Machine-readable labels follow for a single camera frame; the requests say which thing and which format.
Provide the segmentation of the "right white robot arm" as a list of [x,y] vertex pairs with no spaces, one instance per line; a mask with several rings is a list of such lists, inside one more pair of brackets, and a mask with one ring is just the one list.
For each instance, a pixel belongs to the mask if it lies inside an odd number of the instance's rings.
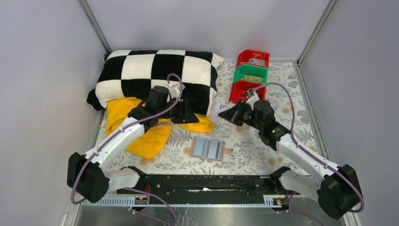
[[288,168],[279,169],[274,175],[284,189],[316,201],[331,218],[339,219],[356,205],[364,204],[354,168],[348,164],[339,166],[303,146],[293,132],[275,119],[274,109],[267,100],[253,104],[239,101],[218,116],[234,125],[246,124],[257,129],[265,145],[305,170],[306,176]]

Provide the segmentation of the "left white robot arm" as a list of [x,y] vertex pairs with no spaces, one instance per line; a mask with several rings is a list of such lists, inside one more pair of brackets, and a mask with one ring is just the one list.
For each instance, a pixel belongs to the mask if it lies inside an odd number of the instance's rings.
[[84,154],[70,156],[66,183],[72,188],[71,201],[78,203],[74,198],[78,193],[84,200],[95,203],[108,192],[135,187],[140,179],[136,170],[124,167],[107,171],[108,166],[131,143],[148,135],[160,119],[169,119],[174,124],[199,122],[187,100],[181,96],[172,98],[168,88],[155,86],[103,142]]

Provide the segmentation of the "pink leather card holder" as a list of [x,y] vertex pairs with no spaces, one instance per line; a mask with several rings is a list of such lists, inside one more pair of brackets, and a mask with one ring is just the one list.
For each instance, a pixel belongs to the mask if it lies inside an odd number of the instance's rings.
[[226,148],[224,141],[204,137],[194,137],[190,147],[191,157],[212,161],[223,161],[231,153],[233,149]]

